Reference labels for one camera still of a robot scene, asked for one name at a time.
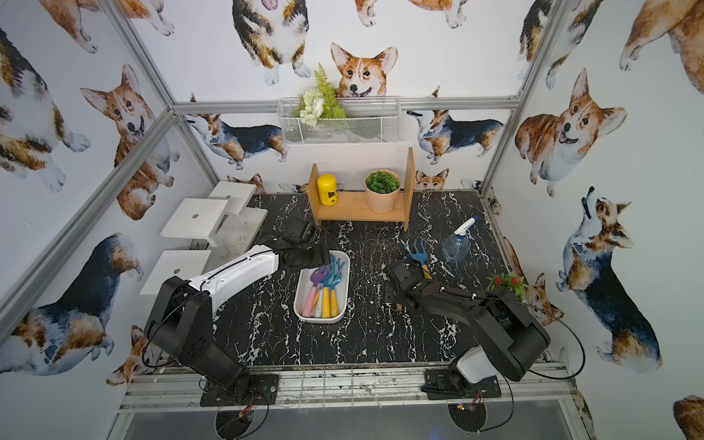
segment yellow handle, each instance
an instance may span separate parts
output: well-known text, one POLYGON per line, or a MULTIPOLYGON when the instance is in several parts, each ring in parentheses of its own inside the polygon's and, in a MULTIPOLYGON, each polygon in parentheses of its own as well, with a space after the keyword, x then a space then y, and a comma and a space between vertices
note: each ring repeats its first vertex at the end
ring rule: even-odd
POLYGON ((322 317, 330 318, 330 288, 322 290, 322 317))
POLYGON ((337 311, 337 296, 335 296, 335 289, 332 290, 330 294, 330 317, 335 318, 338 315, 337 311))
POLYGON ((424 264, 423 265, 423 276, 425 279, 433 279, 433 277, 430 276, 430 271, 428 270, 428 267, 424 264))

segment floor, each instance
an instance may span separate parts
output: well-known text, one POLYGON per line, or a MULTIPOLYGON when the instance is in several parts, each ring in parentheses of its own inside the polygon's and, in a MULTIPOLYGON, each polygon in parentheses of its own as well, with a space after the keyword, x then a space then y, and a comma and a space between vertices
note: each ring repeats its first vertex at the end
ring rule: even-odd
MULTIPOLYGON (((384 304, 381 266, 401 255, 411 239, 424 239, 436 279, 482 289, 505 271, 498 244, 473 191, 416 192, 410 230, 401 223, 323 222, 319 240, 351 259, 344 318, 333 325, 301 322, 293 311, 298 272, 280 270, 231 298, 215 316, 215 342, 246 365, 407 363, 450 361, 476 346, 468 326, 420 310, 401 313, 384 304), (470 255, 454 268, 440 261, 440 243, 473 215, 470 255)), ((269 214, 260 233, 281 232, 292 217, 312 221, 305 195, 255 196, 250 206, 269 214)))

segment spray bottle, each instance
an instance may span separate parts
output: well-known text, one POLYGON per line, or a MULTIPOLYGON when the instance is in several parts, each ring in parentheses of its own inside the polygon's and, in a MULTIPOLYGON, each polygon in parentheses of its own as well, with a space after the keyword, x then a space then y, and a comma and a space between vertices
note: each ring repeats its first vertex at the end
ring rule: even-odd
POLYGON ((442 241, 442 258, 448 263, 459 263, 470 251, 470 240, 467 231, 479 217, 474 216, 464 222, 455 232, 442 241))

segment potted plant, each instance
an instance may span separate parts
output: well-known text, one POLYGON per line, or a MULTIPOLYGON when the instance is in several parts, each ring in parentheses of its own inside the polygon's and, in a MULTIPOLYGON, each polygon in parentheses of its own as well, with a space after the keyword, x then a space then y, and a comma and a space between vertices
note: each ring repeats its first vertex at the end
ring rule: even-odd
POLYGON ((401 178, 390 170, 372 171, 365 178, 364 188, 369 207, 376 213, 388 213, 396 205, 401 178))

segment yellow container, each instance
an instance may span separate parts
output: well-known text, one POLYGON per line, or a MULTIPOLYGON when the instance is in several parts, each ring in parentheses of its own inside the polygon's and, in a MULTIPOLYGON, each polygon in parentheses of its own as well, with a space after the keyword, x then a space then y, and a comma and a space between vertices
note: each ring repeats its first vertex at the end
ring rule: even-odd
POLYGON ((337 203, 337 180, 332 174, 323 174, 318 177, 318 196, 323 205, 337 203))

